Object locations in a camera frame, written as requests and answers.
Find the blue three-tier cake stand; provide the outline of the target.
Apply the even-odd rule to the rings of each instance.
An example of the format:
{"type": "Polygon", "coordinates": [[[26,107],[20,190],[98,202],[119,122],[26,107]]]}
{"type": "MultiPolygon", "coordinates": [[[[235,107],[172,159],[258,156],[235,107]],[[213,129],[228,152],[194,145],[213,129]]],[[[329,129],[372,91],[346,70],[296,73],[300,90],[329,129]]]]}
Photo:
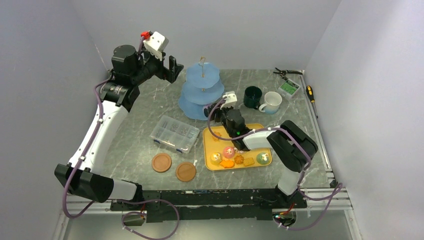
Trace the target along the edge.
{"type": "Polygon", "coordinates": [[[205,121],[204,107],[218,100],[224,90],[220,69],[202,56],[186,70],[178,106],[189,119],[205,121]]]}

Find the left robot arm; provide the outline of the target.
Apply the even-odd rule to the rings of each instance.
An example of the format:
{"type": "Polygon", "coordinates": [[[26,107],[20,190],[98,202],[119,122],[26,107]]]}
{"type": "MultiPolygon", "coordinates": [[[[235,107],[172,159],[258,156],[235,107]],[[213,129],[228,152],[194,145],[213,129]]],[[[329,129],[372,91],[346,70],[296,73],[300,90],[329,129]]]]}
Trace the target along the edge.
{"type": "Polygon", "coordinates": [[[139,85],[154,76],[173,83],[184,68],[172,55],[168,58],[169,67],[165,67],[164,50],[163,46],[147,44],[140,52],[132,45],[114,49],[108,79],[94,88],[97,100],[94,119],[75,154],[67,164],[58,164],[54,171],[64,187],[64,205],[68,194],[99,203],[123,199],[131,210],[143,205],[141,185],[103,176],[102,171],[112,140],[140,94],[139,85]]]}

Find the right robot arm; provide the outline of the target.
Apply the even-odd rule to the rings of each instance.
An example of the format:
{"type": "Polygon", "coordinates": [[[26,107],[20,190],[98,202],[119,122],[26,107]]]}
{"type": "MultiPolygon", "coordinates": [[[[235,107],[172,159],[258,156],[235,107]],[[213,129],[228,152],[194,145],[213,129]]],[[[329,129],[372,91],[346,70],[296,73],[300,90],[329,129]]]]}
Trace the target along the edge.
{"type": "Polygon", "coordinates": [[[207,124],[211,121],[221,123],[228,134],[227,141],[240,151],[269,148],[284,165],[284,172],[277,184],[276,203],[287,208],[295,201],[295,192],[301,181],[301,173],[309,166],[318,151],[318,145],[293,121],[260,129],[247,127],[240,110],[233,107],[221,108],[217,103],[203,108],[207,124]]]}

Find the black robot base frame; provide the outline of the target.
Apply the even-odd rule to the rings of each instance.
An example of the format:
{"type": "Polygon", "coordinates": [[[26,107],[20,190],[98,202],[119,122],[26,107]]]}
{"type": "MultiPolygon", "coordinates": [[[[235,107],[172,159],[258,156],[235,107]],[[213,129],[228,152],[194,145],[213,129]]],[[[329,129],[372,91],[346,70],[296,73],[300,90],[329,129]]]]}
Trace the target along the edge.
{"type": "Polygon", "coordinates": [[[284,196],[277,188],[219,190],[144,190],[129,203],[113,200],[116,212],[146,211],[148,223],[173,220],[256,219],[269,221],[277,211],[305,209],[301,194],[284,196]]]}

